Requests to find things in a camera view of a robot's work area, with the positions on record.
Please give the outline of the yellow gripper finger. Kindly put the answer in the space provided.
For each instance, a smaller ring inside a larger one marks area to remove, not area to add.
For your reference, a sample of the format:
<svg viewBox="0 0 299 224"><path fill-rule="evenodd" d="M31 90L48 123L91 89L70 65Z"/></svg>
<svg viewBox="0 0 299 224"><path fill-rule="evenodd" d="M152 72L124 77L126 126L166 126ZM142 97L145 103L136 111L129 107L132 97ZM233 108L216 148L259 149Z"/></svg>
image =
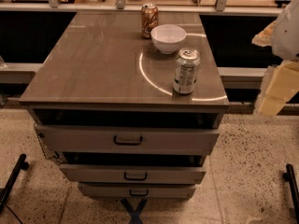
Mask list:
<svg viewBox="0 0 299 224"><path fill-rule="evenodd" d="M272 46L272 34L275 28L275 24L275 21L268 24L260 33L252 38L251 43L260 47Z"/></svg>
<svg viewBox="0 0 299 224"><path fill-rule="evenodd" d="M254 113L272 118L299 92L299 62L283 60L268 66L262 79Z"/></svg>

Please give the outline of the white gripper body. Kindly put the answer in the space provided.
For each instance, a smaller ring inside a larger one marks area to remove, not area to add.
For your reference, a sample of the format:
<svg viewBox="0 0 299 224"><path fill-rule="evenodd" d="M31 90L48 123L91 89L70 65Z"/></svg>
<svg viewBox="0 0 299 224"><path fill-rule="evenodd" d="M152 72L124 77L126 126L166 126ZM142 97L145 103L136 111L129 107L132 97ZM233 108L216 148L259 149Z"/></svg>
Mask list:
<svg viewBox="0 0 299 224"><path fill-rule="evenodd" d="M299 61L299 0L278 15L272 34L272 52L283 60Z"/></svg>

